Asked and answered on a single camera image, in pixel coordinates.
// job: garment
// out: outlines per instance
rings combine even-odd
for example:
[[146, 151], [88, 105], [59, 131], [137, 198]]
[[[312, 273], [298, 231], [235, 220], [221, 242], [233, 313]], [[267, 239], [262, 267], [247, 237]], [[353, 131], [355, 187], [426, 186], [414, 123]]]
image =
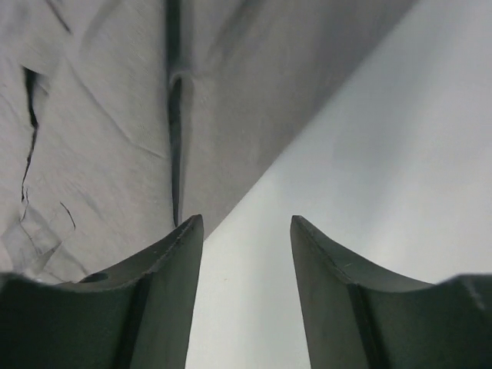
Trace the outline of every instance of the garment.
[[210, 234], [413, 2], [2, 0], [4, 269], [80, 280], [177, 211]]

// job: white table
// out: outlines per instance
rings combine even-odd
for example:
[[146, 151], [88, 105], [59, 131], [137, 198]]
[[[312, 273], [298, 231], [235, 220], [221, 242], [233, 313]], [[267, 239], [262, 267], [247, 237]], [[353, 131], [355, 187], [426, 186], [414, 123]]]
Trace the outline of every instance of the white table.
[[492, 271], [491, 142], [492, 2], [421, 2], [205, 242], [187, 368], [309, 367], [293, 214], [413, 278]]

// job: gray cloth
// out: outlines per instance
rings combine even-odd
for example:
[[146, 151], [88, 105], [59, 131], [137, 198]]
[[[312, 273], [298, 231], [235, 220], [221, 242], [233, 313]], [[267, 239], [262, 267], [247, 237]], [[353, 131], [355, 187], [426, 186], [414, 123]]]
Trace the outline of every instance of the gray cloth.
[[173, 228], [168, 70], [181, 216], [209, 234], [412, 2], [182, 1], [167, 66], [162, 0], [0, 0], [0, 267], [77, 281]]

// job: white surface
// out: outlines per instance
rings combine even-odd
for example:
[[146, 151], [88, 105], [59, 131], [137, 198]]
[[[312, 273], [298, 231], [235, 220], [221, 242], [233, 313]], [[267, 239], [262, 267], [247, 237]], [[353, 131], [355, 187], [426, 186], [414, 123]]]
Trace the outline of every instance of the white surface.
[[421, 2], [206, 241], [187, 368], [309, 367], [293, 214], [414, 278], [492, 271], [491, 142], [492, 2]]

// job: cloth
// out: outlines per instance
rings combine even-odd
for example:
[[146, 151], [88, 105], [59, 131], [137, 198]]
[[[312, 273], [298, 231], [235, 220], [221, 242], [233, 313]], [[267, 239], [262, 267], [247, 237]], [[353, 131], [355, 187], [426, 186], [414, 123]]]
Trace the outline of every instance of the cloth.
[[78, 281], [176, 198], [210, 234], [413, 2], [0, 0], [0, 267]]

